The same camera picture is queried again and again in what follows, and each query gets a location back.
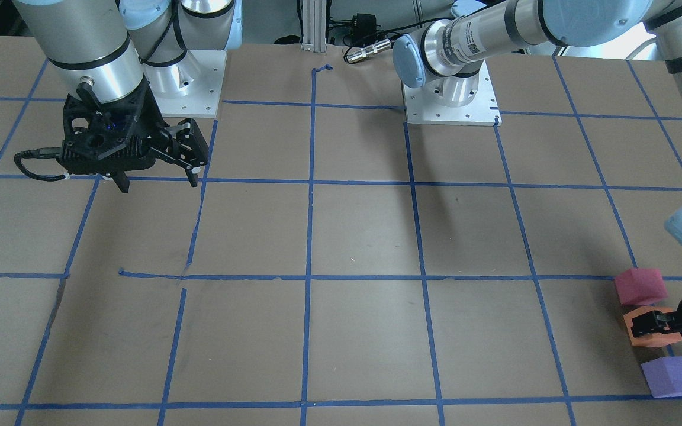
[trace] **cable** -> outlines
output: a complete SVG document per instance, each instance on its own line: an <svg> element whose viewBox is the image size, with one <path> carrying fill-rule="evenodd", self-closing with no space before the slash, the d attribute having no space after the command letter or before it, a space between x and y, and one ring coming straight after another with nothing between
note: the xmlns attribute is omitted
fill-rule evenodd
<svg viewBox="0 0 682 426"><path fill-rule="evenodd" d="M387 36L388 34L392 34L392 33L397 35L395 38L392 38L392 40L395 40L396 38L399 38L399 37L401 37L401 36L403 35L403 34L401 34L401 33L398 32L398 31L400 31L400 30L406 30L406 29L409 29L409 28L417 27L417 26L422 25L422 24L430 24L430 22L441 21L441 19L448 19L448 20L451 20L450 17L434 17L434 18L432 18L432 19L426 19L425 21L417 22L417 24L406 25L406 26L403 26L403 27L393 28L393 29L390 29L390 30L376 31L375 33L371 33L371 34L365 35L365 36L363 36L363 37L357 38L356 40L352 40L352 41L349 42L348 45L347 45L346 43L344 43L346 46L349 46L349 48L346 49L346 51L345 51L344 54L343 54L344 62L346 62L347 64L349 64L349 52L352 50L352 46L355 45L355 44L357 44L357 43L359 43L360 41L365 41L365 40L367 40L368 38L371 38L371 37L374 37L374 41L377 41L375 38L377 38L378 36Z"/></svg>
<svg viewBox="0 0 682 426"><path fill-rule="evenodd" d="M35 179L35 180L40 180L42 182L57 182L59 180L63 180L65 178L65 175L57 175L57 176L44 176L44 175L37 175L36 173L31 172L28 170L25 165L22 164L22 159L58 159L60 156L60 149L59 148L39 148L39 149L33 149L29 151L21 151L20 153L17 153L14 155L14 164L17 166L17 168L22 172L23 175L26 175L28 178Z"/></svg>

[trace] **red foam cube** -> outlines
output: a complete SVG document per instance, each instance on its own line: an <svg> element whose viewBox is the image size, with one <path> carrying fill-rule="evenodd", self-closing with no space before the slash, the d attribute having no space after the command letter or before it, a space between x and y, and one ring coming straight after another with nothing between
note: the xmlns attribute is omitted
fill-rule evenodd
<svg viewBox="0 0 682 426"><path fill-rule="evenodd" d="M668 296L658 269L631 267L615 277L615 287L623 305L651 305Z"/></svg>

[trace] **blue tape line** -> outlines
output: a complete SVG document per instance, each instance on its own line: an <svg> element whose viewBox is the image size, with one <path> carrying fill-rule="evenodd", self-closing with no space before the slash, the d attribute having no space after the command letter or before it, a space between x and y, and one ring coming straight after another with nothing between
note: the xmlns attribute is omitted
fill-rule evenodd
<svg viewBox="0 0 682 426"><path fill-rule="evenodd" d="M672 138L670 137L670 133L668 133L665 124L662 123L660 115L657 114L657 109L654 108L652 99L650 99L649 94L646 93L644 85L641 84L641 79L638 78L636 70L635 68L633 68L633 64L631 64L630 60L626 60L625 62L628 64L628 68L630 68L630 73L633 74L633 78L636 79L636 84L638 84L638 88L641 89L641 93L644 95L646 102L649 104L649 108L651 108L652 114L654 114L654 118L657 120L657 123L660 125L660 129L662 129L662 132L665 134L665 138L668 140L668 145L670 145L670 149L672 149L673 154L675 154L675 159L677 159L677 162L680 164L680 168L682 169L682 159L680 158L680 154L677 153L677 148L675 148L675 144L673 143Z"/></svg>
<svg viewBox="0 0 682 426"><path fill-rule="evenodd" d="M546 308L546 300L544 300L541 283L539 282L538 275L536 274L536 265L533 263L533 254L530 251L530 243L528 242L527 233L525 232L525 222L523 221L523 216L520 212L520 203L517 201L517 194L515 193L514 187L512 186L512 176L509 173L509 163L507 162L507 156L504 153L504 145L501 143L501 135L498 132L498 119L493 126L493 132L496 136L498 152L501 156L501 164L504 166L504 175L506 175L507 183L509 183L509 194L512 197L512 205L514 205L514 213L517 216L517 224L520 226L520 235L522 235L523 238L523 246L525 247L525 254L528 260L528 268L530 269L530 274L533 277L533 285L536 288L536 296L538 297L538 302L541 306L541 314L546 326L546 334L549 337L549 345L552 348L554 364L557 368L557 375L559 376L559 384L562 389L562 394L565 397L565 405L568 409L570 424L571 426L576 426L577 423L575 420L575 414L573 413L573 406L570 402L570 392L568 391L567 381L565 380L565 372L562 369L562 362L557 349L557 343L554 338L554 333L552 332L552 321L551 318L549 318L549 310Z"/></svg>
<svg viewBox="0 0 682 426"><path fill-rule="evenodd" d="M162 391L162 405L159 408L157 426L165 424L165 411L167 410L170 386L173 383L173 370L175 369L175 356L178 353L178 341L181 339L181 324L184 321L184 309L186 308L187 289L181 289L181 301L178 304L178 317L175 319L175 332L173 333L173 345L170 348L170 361L168 361L168 374L165 375L165 388Z"/></svg>
<svg viewBox="0 0 682 426"><path fill-rule="evenodd" d="M682 400L682 397L655 398L651 395L584 395L570 396L571 402L618 402L618 401L666 401ZM527 396L508 398L449 398L449 399L339 399L324 401L215 401L215 402L168 402L167 409L296 409L302 406L313 408L324 407L385 407L401 405L511 405L511 404L562 404L563 396ZM0 404L0 411L14 411L21 409L22 404ZM27 404L25 409L38 410L128 410L154 409L162 407L160 402L129 402L129 404L115 404L114 402L71 402L71 404Z"/></svg>
<svg viewBox="0 0 682 426"><path fill-rule="evenodd" d="M94 199L96 197L96 191L99 187L100 178L97 177L94 180L94 186L89 194L89 201L86 203L86 208L83 210L83 218L81 218L81 225L78 227L78 232L75 234L75 240L73 240L73 247L70 249L70 256L67 257L67 264L65 265L65 276L70 275L70 268L73 266L73 260L75 260L75 253L78 251L78 245L81 243L81 237L83 237L83 230L86 229L86 222L89 220L89 213L91 211L91 206L94 204Z"/></svg>
<svg viewBox="0 0 682 426"><path fill-rule="evenodd" d="M61 280L66 276L64 273L17 273L17 272L0 272L0 278L16 278L16 279L43 279L43 280Z"/></svg>
<svg viewBox="0 0 682 426"><path fill-rule="evenodd" d="M417 207L417 187L414 184L414 163L412 162L412 147L409 140L409 127L407 122L403 123L404 142L407 149L407 167L409 172L409 191L412 197L412 213L414 214L414 234L417 238L417 259L420 263L420 280L423 288L423 303L425 307L425 324L428 332L428 346L430 346L430 365L433 369L433 386L436 391L436 400L443 399L441 394L441 375L438 369L438 358L436 358L436 340L433 336L433 317L430 313L430 296L428 294L427 272L425 270L425 251L423 249L422 229L420 229L420 211ZM443 414L443 404L437 405L439 425L446 424L446 417Z"/></svg>
<svg viewBox="0 0 682 426"><path fill-rule="evenodd" d="M570 88L568 88L568 84L565 81L565 76L562 75L562 70L559 67L559 63L557 62L557 58L552 56L552 61L554 62L554 67L557 70L557 75L559 76L559 80L562 83L562 87L565 89L565 94L568 97L568 102L570 102L570 107L573 109L573 113L575 114L575 119L576 119L577 124L580 128L580 132L582 133L583 138L586 141L586 146L588 147L588 151L591 154L591 159L593 160L593 165L596 167L596 173L599 174L599 179L601 180L601 185L604 186L604 192L607 194L607 199L609 200L609 205L612 206L612 213L615 214L615 220L617 221L617 226L620 227L620 233L623 235L623 240L625 240L625 246L628 248L628 256L630 256L630 263L633 264L633 267L637 267L638 264L636 263L636 256L633 253L633 248L630 246L630 240L628 239L628 234L625 232L625 225L623 224L623 221L620 218L620 212L617 211L617 205L615 205L615 199L612 198L612 194L611 194L611 192L609 192L609 187L607 186L607 180L604 178L604 173L601 171L601 166L599 165L599 160L596 159L596 153L593 151L593 145L591 144L591 140L588 137L588 132L586 132L586 129L583 125L583 121L580 119L577 108L575 107L575 102L573 101L573 97L571 95Z"/></svg>
<svg viewBox="0 0 682 426"><path fill-rule="evenodd" d="M201 179L201 194L200 194L200 208L197 212L197 221L194 224L194 229L191 232L191 243L189 244L189 256L186 257L186 270L194 262L194 249L197 247L198 226L201 222L201 210L204 208L204 198L207 191L207 176L209 175L209 167L212 165L212 153L214 152L214 141L217 137L217 120L212 124L212 134L209 137L209 158L207 166L204 168L203 179Z"/></svg>
<svg viewBox="0 0 682 426"><path fill-rule="evenodd" d="M38 75L36 75L36 81L33 82L33 85L30 87L30 92L28 92L28 99L33 97L33 92L36 91L36 86L38 86L38 82L41 81L41 77L44 75L44 70L46 70L46 64L47 60L44 60L44 63L41 65L41 70L38 71ZM9 146L12 137L14 136L15 130L17 130L17 126L20 124L22 120L22 116L25 114L25 110L28 108L28 104L30 103L29 100L26 100L24 104L22 105L22 108L20 110L20 113L17 114L17 118L14 121L14 124L12 125L12 128L10 129L9 134L7 135L7 138L5 139L4 145L2 145L2 149L0 149L0 161L2 161L2 156L5 154L5 151L7 151L7 147Z"/></svg>

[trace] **metal mounting plate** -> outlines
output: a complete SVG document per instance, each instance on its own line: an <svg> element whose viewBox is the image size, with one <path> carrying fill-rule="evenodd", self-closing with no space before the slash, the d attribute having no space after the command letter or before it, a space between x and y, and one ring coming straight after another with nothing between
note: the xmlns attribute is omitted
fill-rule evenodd
<svg viewBox="0 0 682 426"><path fill-rule="evenodd" d="M453 124L457 126L493 126L498 120L501 125L501 114L498 112L496 94L485 63L479 72L481 83L475 99L463 107L446 107L428 100L424 90L404 88L404 102L407 107L407 122L410 124Z"/></svg>
<svg viewBox="0 0 682 426"><path fill-rule="evenodd" d="M162 115L165 117L215 118L220 105L220 94L225 77L225 62L228 52L224 50L192 50L191 53L207 70L197 88L180 98L155 96Z"/></svg>

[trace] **cube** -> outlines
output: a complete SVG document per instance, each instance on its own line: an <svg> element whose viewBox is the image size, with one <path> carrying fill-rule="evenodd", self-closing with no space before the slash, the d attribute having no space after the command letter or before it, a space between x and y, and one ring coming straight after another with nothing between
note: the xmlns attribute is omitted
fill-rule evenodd
<svg viewBox="0 0 682 426"><path fill-rule="evenodd" d="M682 356L665 356L641 364L655 398L682 396Z"/></svg>
<svg viewBox="0 0 682 426"><path fill-rule="evenodd" d="M628 329L628 337L630 337L630 343L633 344L633 346L646 346L650 348L663 348L667 345L672 345L673 343L680 342L682 340L682 336L680 333L668 333L668 334L661 334L661 333L654 333L654 334L647 334L646 336L641 336L641 337L633 337L633 331L631 331L631 327L633 327L633 318L636 318L639 315L646 314L647 312L650 311L660 311L660 312L674 312L675 309L673 308L666 308L663 306L642 306L640 308L636 308L633 311L628 312L627 314L623 315L623 319L625 319L625 327Z"/></svg>
<svg viewBox="0 0 682 426"><path fill-rule="evenodd" d="M615 277L615 287L623 305L651 305L668 296L658 269L631 267Z"/></svg>

